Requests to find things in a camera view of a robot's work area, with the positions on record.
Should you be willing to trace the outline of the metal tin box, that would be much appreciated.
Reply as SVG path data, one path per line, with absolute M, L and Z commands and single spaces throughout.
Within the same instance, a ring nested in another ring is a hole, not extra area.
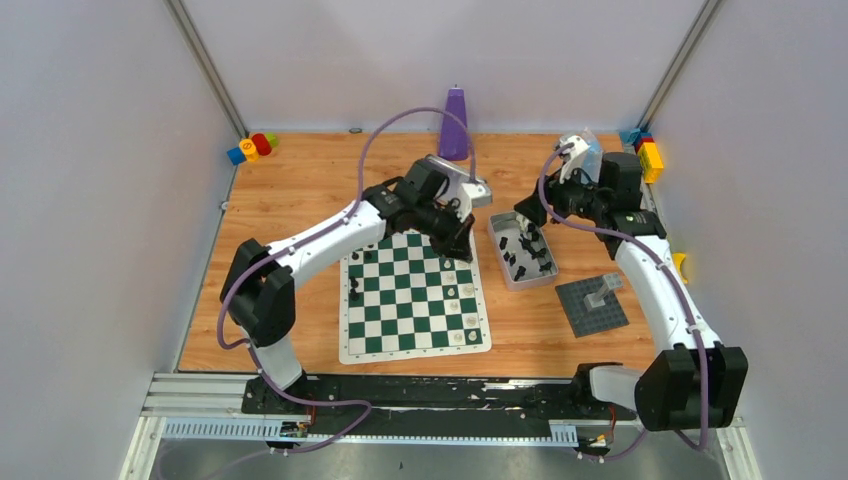
M 517 292 L 550 285 L 559 273 L 541 229 L 517 212 L 492 215 L 488 232 L 506 288 Z

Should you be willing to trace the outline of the grey lego baseplate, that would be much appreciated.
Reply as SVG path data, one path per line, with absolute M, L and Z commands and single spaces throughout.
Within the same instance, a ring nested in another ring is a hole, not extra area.
M 623 287 L 618 273 L 561 284 L 555 292 L 575 337 L 581 338 L 629 324 L 616 297 Z

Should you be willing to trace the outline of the metal tin lid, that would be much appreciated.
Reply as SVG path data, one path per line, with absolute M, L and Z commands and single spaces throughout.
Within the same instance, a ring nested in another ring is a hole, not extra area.
M 465 190 L 472 209 L 492 203 L 493 194 L 489 184 L 482 177 L 472 179 L 471 172 L 465 167 L 432 154 L 424 157 L 424 164 L 447 177 L 438 190 L 437 200 L 447 202 L 453 198 L 462 198 L 461 191 Z

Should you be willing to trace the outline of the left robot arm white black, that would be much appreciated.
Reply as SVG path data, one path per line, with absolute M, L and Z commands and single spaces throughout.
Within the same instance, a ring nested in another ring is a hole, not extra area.
M 439 256 L 470 261 L 472 211 L 491 200 L 485 181 L 428 155 L 405 175 L 364 189 L 336 215 L 297 235 L 269 245 L 244 241 L 221 290 L 219 318 L 231 318 L 243 331 L 271 404 L 293 413 L 306 400 L 290 339 L 298 288 L 355 250 L 408 230 L 427 236 Z

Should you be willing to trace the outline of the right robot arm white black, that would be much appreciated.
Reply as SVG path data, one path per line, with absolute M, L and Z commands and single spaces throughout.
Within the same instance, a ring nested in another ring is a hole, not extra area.
M 695 306 L 673 263 L 659 216 L 642 206 L 637 156 L 602 156 L 591 180 L 567 144 L 544 165 L 533 193 L 517 213 L 542 227 L 547 221 L 591 232 L 628 280 L 648 322 L 656 357 L 643 371 L 616 363 L 584 364 L 571 403 L 596 417 L 610 403 L 637 414 L 649 431 L 710 430 L 729 426 L 748 372 L 739 347 L 724 344 Z

